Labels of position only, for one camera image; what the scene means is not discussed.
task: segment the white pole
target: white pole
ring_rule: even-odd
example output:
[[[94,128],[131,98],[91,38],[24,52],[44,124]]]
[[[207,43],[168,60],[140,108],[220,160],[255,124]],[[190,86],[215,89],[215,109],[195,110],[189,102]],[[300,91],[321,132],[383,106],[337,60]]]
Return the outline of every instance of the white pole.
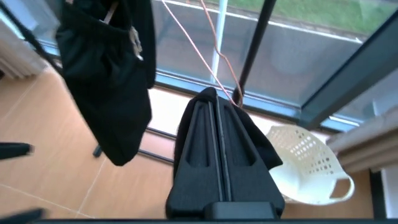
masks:
[[[224,25],[225,25],[225,15],[226,15],[226,8],[228,6],[228,0],[220,0],[220,6],[218,8],[218,17],[217,17],[217,27],[216,27],[216,34],[217,34],[217,49],[221,50],[221,43],[223,42],[223,33],[224,33]],[[217,54],[216,49],[213,51],[213,61],[211,64],[211,69],[215,76],[217,77],[218,72],[218,62],[220,61],[220,56]],[[213,83],[216,80],[211,76],[211,80]]]

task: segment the wire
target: wire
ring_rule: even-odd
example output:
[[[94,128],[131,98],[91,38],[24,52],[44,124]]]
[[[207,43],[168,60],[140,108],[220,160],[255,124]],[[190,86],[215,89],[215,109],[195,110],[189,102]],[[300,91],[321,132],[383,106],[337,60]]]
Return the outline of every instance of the wire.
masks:
[[[229,101],[237,106],[235,104],[235,102],[232,100],[232,98],[230,97],[230,95],[228,94],[228,92],[225,90],[224,86],[221,84],[221,82],[218,80],[218,78],[216,77],[216,75],[213,73],[212,69],[210,68],[210,66],[207,64],[206,60],[203,58],[202,54],[200,53],[200,51],[198,50],[197,46],[195,45],[195,43],[193,42],[193,40],[191,39],[191,37],[189,36],[188,32],[184,29],[184,27],[181,25],[181,23],[178,21],[178,19],[175,17],[175,15],[173,14],[173,12],[170,10],[170,8],[167,6],[165,0],[161,0],[164,7],[168,10],[169,14],[173,17],[174,21],[177,23],[177,25],[181,28],[182,32],[185,34],[185,36],[187,36],[188,40],[190,41],[192,47],[195,49],[195,51],[197,52],[197,54],[199,55],[200,59],[202,60],[202,62],[205,64],[206,68],[210,71],[211,75],[214,77],[214,79],[216,80],[217,84],[220,86],[220,88],[222,89],[222,91],[225,93],[226,97],[229,99]]]
[[[209,20],[209,23],[210,23],[210,26],[211,26],[211,30],[213,31],[214,48],[215,48],[217,54],[218,54],[220,57],[222,57],[222,58],[224,59],[224,61],[227,63],[227,65],[228,65],[228,67],[229,67],[229,70],[230,70],[231,73],[232,73],[232,77],[234,78],[235,84],[236,84],[236,86],[237,86],[237,88],[238,88],[238,93],[239,93],[239,95],[240,95],[240,97],[241,97],[241,101],[239,102],[239,107],[242,107],[242,105],[243,105],[243,94],[242,94],[241,86],[239,85],[238,79],[236,78],[236,75],[235,75],[235,73],[234,73],[234,70],[233,70],[233,68],[232,68],[232,66],[231,66],[231,63],[229,62],[228,58],[227,58],[225,55],[223,55],[223,54],[218,50],[218,48],[217,48],[216,29],[214,28],[214,24],[213,24],[213,22],[211,21],[211,17],[210,17],[210,15],[209,15],[209,12],[207,11],[206,4],[205,4],[205,2],[204,2],[203,0],[200,0],[200,3],[201,3],[201,6],[202,6],[202,8],[203,8],[205,14],[206,14],[207,19]]]

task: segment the white plastic basket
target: white plastic basket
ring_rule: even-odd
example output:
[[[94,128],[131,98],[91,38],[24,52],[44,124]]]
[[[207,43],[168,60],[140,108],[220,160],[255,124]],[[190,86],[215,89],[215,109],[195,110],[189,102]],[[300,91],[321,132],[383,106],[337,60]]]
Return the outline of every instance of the white plastic basket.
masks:
[[[283,165],[270,170],[286,202],[329,205],[348,200],[354,181],[341,168],[333,151],[306,129],[294,125],[273,126],[267,134]],[[330,198],[338,179],[350,187],[341,198]]]

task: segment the grass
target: grass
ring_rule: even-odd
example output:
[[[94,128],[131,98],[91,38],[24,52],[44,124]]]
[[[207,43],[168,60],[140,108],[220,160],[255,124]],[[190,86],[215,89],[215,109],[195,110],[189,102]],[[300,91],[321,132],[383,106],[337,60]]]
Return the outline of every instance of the grass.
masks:
[[[228,0],[228,6],[259,12],[263,2]],[[370,35],[397,6],[386,0],[277,0],[272,15]]]

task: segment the wooden floor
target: wooden floor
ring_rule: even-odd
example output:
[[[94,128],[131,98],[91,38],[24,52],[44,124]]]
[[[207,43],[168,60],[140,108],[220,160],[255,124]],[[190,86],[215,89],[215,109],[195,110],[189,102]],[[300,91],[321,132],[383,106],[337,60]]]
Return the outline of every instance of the wooden floor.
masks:
[[[171,124],[163,90],[151,90],[152,127]],[[182,114],[187,100],[171,100]],[[271,124],[260,117],[263,125]],[[96,141],[82,120],[61,79],[52,72],[36,79],[0,80],[0,141],[28,142],[32,156],[0,161],[0,215],[43,207],[48,218],[164,218],[165,199],[172,186],[172,167],[136,156],[115,167],[91,153]],[[174,142],[146,133],[141,149],[172,157]],[[367,172],[353,174],[356,192],[347,202],[327,207],[287,205],[284,218],[372,218]]]

